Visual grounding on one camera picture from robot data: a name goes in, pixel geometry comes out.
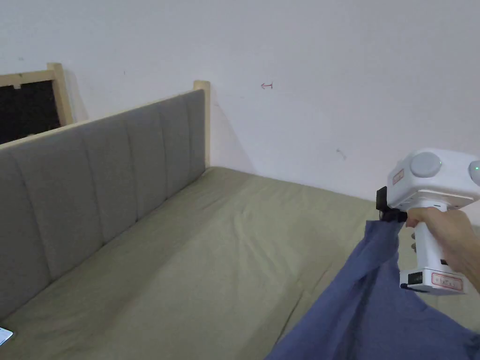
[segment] gray upholstered headboard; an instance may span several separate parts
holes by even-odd
[[[205,92],[0,147],[0,319],[204,172]]]

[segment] phone screen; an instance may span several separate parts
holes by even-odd
[[[13,335],[13,332],[11,332],[10,330],[7,330],[7,329],[4,329],[2,327],[0,327],[0,346],[5,342],[7,341],[8,339],[10,339],[10,337]]]

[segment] blue shirt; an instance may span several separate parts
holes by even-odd
[[[369,221],[365,237],[276,359],[480,359],[480,336],[399,287],[403,223]]]

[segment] mattress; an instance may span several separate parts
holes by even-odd
[[[375,218],[366,200],[210,168],[9,316],[0,359],[262,359]],[[423,298],[479,323],[475,292]]]

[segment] red label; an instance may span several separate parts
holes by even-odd
[[[403,169],[401,169],[398,173],[396,173],[396,175],[393,177],[393,184],[395,185],[397,182],[402,180],[404,174],[405,172],[403,171]]]
[[[463,291],[463,281],[457,277],[451,277],[432,273],[432,284],[442,288],[449,288],[453,290]]]

